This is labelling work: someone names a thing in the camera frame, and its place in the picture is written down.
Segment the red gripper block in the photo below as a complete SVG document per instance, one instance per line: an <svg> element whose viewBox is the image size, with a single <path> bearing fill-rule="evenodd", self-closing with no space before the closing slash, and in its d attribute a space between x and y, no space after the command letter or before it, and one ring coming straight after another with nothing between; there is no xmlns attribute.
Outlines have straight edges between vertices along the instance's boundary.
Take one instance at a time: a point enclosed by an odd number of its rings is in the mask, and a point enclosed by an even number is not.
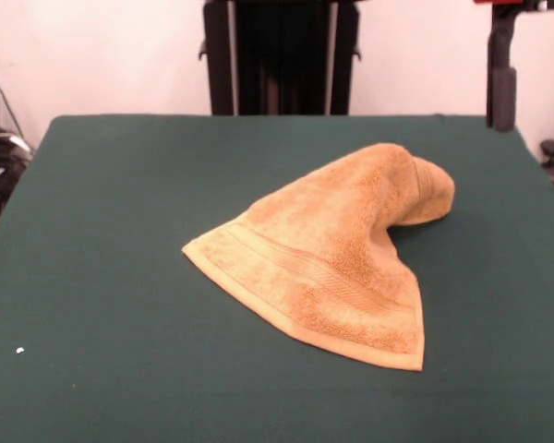
<svg viewBox="0 0 554 443"><path fill-rule="evenodd" d="M492 5L488 35L487 127L497 132L514 130L517 101L517 73L511 65L515 20L524 11L546 11L545 0L474 0Z"/></svg>

